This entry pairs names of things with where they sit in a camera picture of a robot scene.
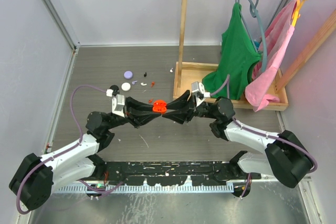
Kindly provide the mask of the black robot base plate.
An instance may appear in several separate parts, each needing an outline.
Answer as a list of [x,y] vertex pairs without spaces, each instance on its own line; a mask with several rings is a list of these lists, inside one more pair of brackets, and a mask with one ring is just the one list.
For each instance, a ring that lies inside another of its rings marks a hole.
[[182,186],[188,178],[192,186],[226,185],[227,181],[247,179],[248,174],[238,165],[222,161],[184,162],[106,162],[86,177],[87,180],[106,180],[110,185],[119,182],[129,186]]

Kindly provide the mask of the orange earbud charging case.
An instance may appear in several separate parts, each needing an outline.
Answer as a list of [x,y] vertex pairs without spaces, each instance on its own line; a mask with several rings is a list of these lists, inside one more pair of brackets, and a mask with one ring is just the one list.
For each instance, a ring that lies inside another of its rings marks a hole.
[[153,102],[152,111],[155,113],[164,114],[167,111],[167,103],[163,100],[156,100]]

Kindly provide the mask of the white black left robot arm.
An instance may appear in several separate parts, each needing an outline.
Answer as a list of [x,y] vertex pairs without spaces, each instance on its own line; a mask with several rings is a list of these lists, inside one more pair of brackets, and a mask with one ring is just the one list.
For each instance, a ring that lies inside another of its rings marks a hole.
[[128,123],[139,128],[165,112],[166,108],[116,95],[110,113],[94,111],[88,115],[87,132],[80,131],[77,140],[42,156],[25,156],[9,183],[18,212],[24,215],[39,208],[54,191],[71,182],[87,177],[101,179],[105,167],[97,154],[114,138],[110,130]]

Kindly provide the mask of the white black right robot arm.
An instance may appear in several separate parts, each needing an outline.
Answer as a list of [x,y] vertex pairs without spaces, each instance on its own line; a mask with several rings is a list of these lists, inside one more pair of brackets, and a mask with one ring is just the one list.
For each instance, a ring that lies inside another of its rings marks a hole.
[[194,117],[214,119],[209,126],[217,138],[256,150],[257,154],[244,153],[231,164],[230,172],[237,179],[248,173],[259,173],[274,176],[286,187],[295,188],[317,169],[317,161],[294,133],[266,132],[240,122],[235,119],[234,106],[228,98],[220,97],[209,103],[186,91],[166,108],[162,116],[179,124]]

